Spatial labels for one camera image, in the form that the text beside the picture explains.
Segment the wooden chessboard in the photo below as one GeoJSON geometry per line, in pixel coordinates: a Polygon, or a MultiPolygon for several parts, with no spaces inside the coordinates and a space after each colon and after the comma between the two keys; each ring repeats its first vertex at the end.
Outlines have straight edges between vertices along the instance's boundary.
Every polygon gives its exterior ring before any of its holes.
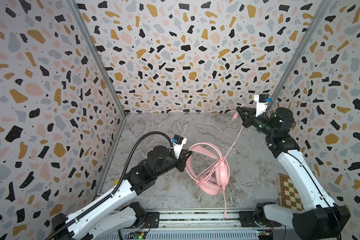
{"type": "Polygon", "coordinates": [[[278,174],[279,205],[294,211],[303,211],[304,206],[298,190],[292,179],[284,174],[278,174]]]}

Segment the right circuit board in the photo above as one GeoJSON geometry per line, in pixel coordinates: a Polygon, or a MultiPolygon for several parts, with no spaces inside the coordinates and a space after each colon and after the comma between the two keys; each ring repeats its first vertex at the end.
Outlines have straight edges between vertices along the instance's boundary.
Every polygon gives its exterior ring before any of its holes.
{"type": "Polygon", "coordinates": [[[258,230],[257,235],[258,235],[259,240],[273,240],[274,239],[274,235],[272,232],[267,232],[264,230],[258,230]]]}

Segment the pink headphones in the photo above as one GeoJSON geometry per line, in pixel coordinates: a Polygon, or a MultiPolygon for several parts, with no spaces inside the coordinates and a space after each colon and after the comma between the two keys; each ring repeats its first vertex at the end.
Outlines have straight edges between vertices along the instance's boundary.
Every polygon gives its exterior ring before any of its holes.
{"type": "Polygon", "coordinates": [[[221,151],[211,143],[194,144],[190,147],[190,151],[210,157],[215,162],[197,175],[192,168],[191,155],[186,163],[186,170],[189,176],[206,194],[216,196],[222,193],[225,197],[226,186],[230,178],[230,167],[226,159],[227,157],[223,156],[221,151]]]}

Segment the left circuit board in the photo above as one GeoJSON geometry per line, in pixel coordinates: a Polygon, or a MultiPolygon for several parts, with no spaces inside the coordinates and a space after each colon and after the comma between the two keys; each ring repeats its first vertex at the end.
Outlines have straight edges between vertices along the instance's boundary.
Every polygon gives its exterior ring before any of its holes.
{"type": "Polygon", "coordinates": [[[146,232],[133,232],[128,234],[128,240],[145,240],[147,237],[146,232]]]}

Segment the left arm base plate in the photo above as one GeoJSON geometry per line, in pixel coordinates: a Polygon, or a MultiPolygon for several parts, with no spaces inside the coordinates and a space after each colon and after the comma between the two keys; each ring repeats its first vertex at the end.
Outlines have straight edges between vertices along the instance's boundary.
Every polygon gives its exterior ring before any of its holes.
{"type": "Polygon", "coordinates": [[[160,212],[146,212],[145,214],[138,214],[134,228],[141,229],[157,229],[159,227],[160,212]]]}

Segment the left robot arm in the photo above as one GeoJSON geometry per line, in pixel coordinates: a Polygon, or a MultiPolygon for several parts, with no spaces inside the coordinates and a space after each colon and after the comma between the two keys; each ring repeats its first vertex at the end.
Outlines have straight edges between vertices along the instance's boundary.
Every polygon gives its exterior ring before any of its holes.
{"type": "Polygon", "coordinates": [[[178,169],[183,172],[192,151],[180,150],[174,157],[171,149],[154,147],[147,158],[121,177],[118,185],[86,207],[69,215],[58,214],[52,220],[49,240],[98,240],[123,228],[145,224],[146,211],[134,199],[152,187],[158,177],[178,169]]]}

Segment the circuit board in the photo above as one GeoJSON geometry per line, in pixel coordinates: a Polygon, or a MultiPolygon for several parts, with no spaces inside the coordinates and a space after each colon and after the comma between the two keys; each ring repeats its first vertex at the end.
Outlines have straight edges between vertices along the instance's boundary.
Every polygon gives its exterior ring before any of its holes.
{"type": "Polygon", "coordinates": [[[257,235],[258,235],[259,240],[273,240],[274,239],[274,235],[272,232],[267,232],[264,230],[258,230],[257,235]]]}
{"type": "Polygon", "coordinates": [[[145,240],[147,237],[146,232],[133,232],[128,234],[128,240],[145,240]]]}

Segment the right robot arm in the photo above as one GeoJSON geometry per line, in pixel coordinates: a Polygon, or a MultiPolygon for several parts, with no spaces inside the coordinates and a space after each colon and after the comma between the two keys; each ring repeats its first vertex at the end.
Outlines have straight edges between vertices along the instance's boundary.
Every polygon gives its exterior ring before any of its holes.
{"type": "Polygon", "coordinates": [[[350,211],[339,206],[324,190],[309,169],[297,142],[290,136],[295,119],[291,110],[277,108],[272,116],[257,115],[256,109],[237,107],[245,128],[255,127],[265,135],[273,156],[287,171],[303,203],[303,211],[293,211],[271,202],[258,203],[257,223],[273,221],[293,229],[302,240],[341,239],[350,211]]]}

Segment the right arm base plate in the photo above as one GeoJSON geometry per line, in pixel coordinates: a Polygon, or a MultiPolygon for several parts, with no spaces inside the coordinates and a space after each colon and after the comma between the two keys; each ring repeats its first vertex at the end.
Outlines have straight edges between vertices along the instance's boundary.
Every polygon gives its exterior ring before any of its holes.
{"type": "Polygon", "coordinates": [[[282,225],[277,222],[265,220],[255,220],[254,211],[239,211],[239,221],[242,228],[271,228],[281,227],[282,225]]]}

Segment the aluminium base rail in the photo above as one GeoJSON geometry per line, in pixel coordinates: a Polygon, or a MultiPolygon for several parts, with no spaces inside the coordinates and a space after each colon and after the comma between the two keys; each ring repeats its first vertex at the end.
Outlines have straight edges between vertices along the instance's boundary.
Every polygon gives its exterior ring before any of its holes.
{"type": "MultiPolygon", "coordinates": [[[[253,209],[229,209],[224,217],[223,209],[148,209],[147,212],[160,212],[158,230],[243,230],[239,221],[239,211],[253,209]]],[[[252,230],[283,231],[285,226],[271,228],[248,228],[252,230]]]]}

